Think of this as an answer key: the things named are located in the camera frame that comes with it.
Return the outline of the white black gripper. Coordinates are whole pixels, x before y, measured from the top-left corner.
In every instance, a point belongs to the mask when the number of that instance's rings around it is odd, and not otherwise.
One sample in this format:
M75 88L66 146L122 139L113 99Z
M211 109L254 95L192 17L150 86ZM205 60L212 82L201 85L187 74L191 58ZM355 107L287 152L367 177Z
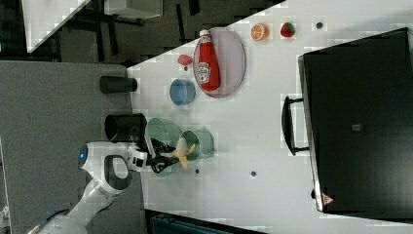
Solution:
M175 147L165 144L155 138L144 137L143 148L139 148L136 143L130 143L128 150L128 167L131 171L141 172L148 171L151 167L156 174L161 173L167 167L179 162L173 157L152 157L156 154L171 153Z

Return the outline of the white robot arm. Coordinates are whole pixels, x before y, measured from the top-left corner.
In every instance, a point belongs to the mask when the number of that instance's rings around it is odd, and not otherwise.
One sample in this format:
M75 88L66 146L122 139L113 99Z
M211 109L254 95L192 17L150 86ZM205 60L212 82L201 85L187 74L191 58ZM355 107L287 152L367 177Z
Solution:
M85 144L78 166L92 177L72 210L62 210L42 220L27 234L88 234L96 214L107 209L131 185L132 174L150 167L158 174L178 160L175 148L154 138L143 142L94 141Z

